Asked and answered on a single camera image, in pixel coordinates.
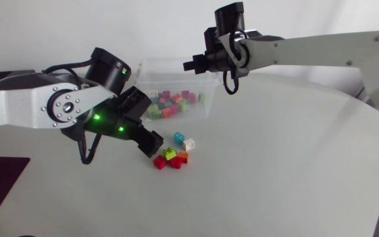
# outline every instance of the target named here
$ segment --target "white wall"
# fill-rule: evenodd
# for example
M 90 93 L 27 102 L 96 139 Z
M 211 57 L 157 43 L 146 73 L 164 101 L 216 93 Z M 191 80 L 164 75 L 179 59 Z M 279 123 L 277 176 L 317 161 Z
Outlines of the white wall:
M 146 57 L 204 52 L 214 10 L 232 1 L 0 0 L 0 70 L 41 70 L 89 58 L 102 47 L 132 68 Z M 379 30 L 379 0 L 246 0 L 246 28 L 296 38 Z M 281 67 L 259 72 L 307 78 L 355 93 L 355 71 Z

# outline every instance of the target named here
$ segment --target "pile of blocks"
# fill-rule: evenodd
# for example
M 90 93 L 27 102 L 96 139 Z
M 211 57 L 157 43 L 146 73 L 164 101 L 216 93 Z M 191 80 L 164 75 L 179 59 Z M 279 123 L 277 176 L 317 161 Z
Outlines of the pile of blocks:
M 174 134 L 174 141 L 181 145 L 185 151 L 189 151 L 195 147 L 195 142 L 192 138 L 185 140 L 184 135 L 177 132 Z M 181 169 L 182 164 L 188 164 L 188 152 L 179 152 L 169 147 L 163 150 L 163 155 L 158 156 L 153 160 L 153 164 L 163 169 L 169 162 L 169 165 L 175 169 Z
M 167 119 L 175 114 L 188 111 L 189 104 L 206 102 L 206 95 L 200 93 L 198 99 L 195 93 L 184 90 L 181 94 L 175 93 L 171 95 L 170 91 L 157 93 L 157 90 L 151 90 L 149 97 L 152 104 L 147 109 L 152 119 Z

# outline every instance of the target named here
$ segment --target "toy block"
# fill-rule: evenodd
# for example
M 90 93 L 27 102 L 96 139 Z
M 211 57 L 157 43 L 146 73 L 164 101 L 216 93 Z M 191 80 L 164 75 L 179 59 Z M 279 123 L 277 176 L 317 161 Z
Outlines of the toy block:
M 157 90 L 149 90 L 149 98 L 157 98 Z
M 155 111 L 158 111 L 158 110 L 159 110 L 159 106 L 157 104 L 151 104 L 147 108 L 147 111 L 149 111 L 149 113 L 152 113 L 152 112 L 155 112 Z
M 178 95 L 178 94 L 173 95 L 173 96 L 172 96 L 172 101 L 175 102 L 175 103 L 179 103 L 179 102 L 181 102 L 181 101 L 182 101 L 182 97 L 181 97 L 181 95 Z
M 172 115 L 172 110 L 169 108 L 162 109 L 163 118 L 167 119 Z
M 176 114 L 177 112 L 179 112 L 179 106 L 177 104 L 171 105 L 169 108 L 172 111 L 173 115 Z
M 182 91 L 182 98 L 188 99 L 189 95 L 190 95 L 190 91 Z
M 184 148 L 185 151 L 189 151 L 195 147 L 195 142 L 192 138 L 186 139 L 184 141 L 184 144 L 182 144 L 182 147 Z
M 188 105 L 185 104 L 185 101 L 181 101 L 181 102 L 179 102 L 178 106 L 179 106 L 179 110 L 180 110 L 181 112 L 185 112 L 185 111 L 188 110 Z
M 153 160 L 153 164 L 157 168 L 163 169 L 163 167 L 165 167 L 168 164 L 168 161 L 163 156 L 160 155 L 156 157 L 156 159 Z
M 190 103 L 197 103 L 197 98 L 194 93 L 189 93 L 188 99 Z
M 206 101 L 205 94 L 204 94 L 204 93 L 200 93 L 200 94 L 198 95 L 198 102 L 204 104 L 205 101 Z
M 181 158 L 181 160 L 182 160 L 182 162 L 184 164 L 188 164 L 188 153 L 186 153 L 186 152 L 179 152 L 176 157 Z
M 167 101 L 170 101 L 170 91 L 164 91 L 164 92 L 163 92 L 163 97 L 164 97 Z
M 164 102 L 163 103 L 164 108 L 167 108 L 167 107 L 169 107 L 171 105 L 172 105 L 172 102 Z
M 170 160 L 174 157 L 176 157 L 176 151 L 172 148 L 164 149 L 163 150 L 163 156 L 166 158 L 166 160 Z
M 174 134 L 174 141 L 178 145 L 184 144 L 184 140 L 185 140 L 185 137 L 181 133 L 177 132 L 177 133 Z
M 182 159 L 179 157 L 175 157 L 169 161 L 169 164 L 172 168 L 181 169 L 182 167 Z
M 152 119 L 162 119 L 163 118 L 163 113 L 160 110 L 154 111 L 154 112 L 150 113 L 150 115 L 151 115 Z

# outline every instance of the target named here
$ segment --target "white toy block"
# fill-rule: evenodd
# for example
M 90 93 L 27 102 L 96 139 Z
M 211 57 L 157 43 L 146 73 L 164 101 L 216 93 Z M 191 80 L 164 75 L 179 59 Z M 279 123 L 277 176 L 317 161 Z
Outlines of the white toy block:
M 192 138 L 186 139 L 184 141 L 184 144 L 182 144 L 182 147 L 184 148 L 185 151 L 189 151 L 195 147 L 195 142 Z
M 149 91 L 149 97 L 150 98 L 157 98 L 158 94 L 157 94 L 157 90 L 150 90 Z

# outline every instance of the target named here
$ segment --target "clear plastic bin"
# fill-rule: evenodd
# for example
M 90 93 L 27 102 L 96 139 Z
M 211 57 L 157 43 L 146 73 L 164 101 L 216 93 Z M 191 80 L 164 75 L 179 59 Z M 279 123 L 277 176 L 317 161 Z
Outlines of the clear plastic bin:
M 136 87 L 152 100 L 146 118 L 205 118 L 209 115 L 219 75 L 185 72 L 182 64 L 190 60 L 145 59 L 139 64 Z

